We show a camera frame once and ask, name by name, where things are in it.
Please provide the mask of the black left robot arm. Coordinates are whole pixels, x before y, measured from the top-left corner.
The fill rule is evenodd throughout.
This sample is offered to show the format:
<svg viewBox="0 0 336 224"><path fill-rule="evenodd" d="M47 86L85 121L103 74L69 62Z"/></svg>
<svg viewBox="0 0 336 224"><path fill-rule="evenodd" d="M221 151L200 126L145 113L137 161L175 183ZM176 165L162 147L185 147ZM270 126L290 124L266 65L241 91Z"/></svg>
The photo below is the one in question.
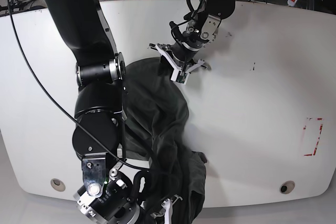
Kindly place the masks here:
<svg viewBox="0 0 336 224"><path fill-rule="evenodd" d="M173 56L183 62L190 62L198 51L217 37L222 20L231 16L236 0L199 0L196 8L186 0L189 12L184 16L187 23L184 32L179 25L170 22L175 43L170 46Z"/></svg>

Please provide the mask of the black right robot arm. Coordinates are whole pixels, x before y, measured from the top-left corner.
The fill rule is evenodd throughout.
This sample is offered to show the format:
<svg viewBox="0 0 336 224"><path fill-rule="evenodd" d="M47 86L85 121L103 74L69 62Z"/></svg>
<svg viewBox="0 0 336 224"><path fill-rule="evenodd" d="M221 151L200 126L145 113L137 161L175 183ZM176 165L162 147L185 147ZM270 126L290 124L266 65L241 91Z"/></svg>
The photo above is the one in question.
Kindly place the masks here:
<svg viewBox="0 0 336 224"><path fill-rule="evenodd" d="M78 97L72 145L81 161L80 211L95 223L144 223L139 184L120 171L126 161L123 56L99 0L45 0L76 59Z"/></svg>

